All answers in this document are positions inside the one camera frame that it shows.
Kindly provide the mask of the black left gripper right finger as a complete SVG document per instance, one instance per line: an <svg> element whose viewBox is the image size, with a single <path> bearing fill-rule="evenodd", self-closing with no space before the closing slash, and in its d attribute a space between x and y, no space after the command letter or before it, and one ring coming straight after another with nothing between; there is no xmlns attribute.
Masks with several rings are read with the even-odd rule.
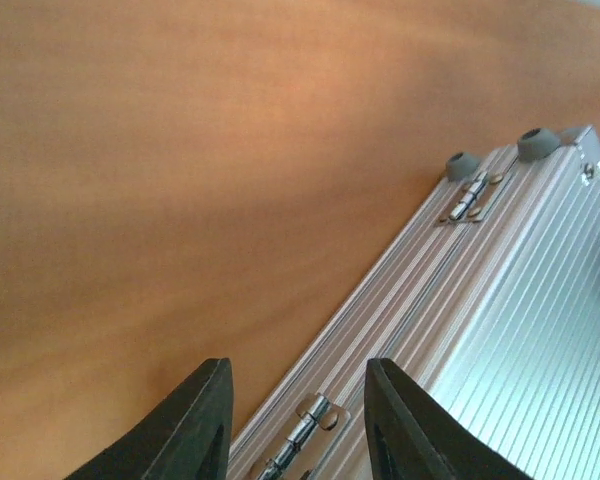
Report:
<svg viewBox="0 0 600 480"><path fill-rule="evenodd" d="M374 479L526 479L398 365L367 361L365 431Z"/></svg>

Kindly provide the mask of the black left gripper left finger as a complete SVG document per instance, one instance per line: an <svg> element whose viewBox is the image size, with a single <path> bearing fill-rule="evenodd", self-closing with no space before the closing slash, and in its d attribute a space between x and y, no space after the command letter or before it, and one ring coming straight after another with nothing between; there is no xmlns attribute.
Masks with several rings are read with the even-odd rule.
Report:
<svg viewBox="0 0 600 480"><path fill-rule="evenodd" d="M224 479L232 432L231 362L207 359L136 426L70 479Z"/></svg>

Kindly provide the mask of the aluminium poker case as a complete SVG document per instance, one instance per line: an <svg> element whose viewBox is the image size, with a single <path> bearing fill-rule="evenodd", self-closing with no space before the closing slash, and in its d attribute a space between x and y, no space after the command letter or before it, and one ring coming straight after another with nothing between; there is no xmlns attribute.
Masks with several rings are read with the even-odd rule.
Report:
<svg viewBox="0 0 600 480"><path fill-rule="evenodd" d="M534 479L600 479L600 140L535 129L442 180L233 441L231 479L367 479L392 360Z"/></svg>

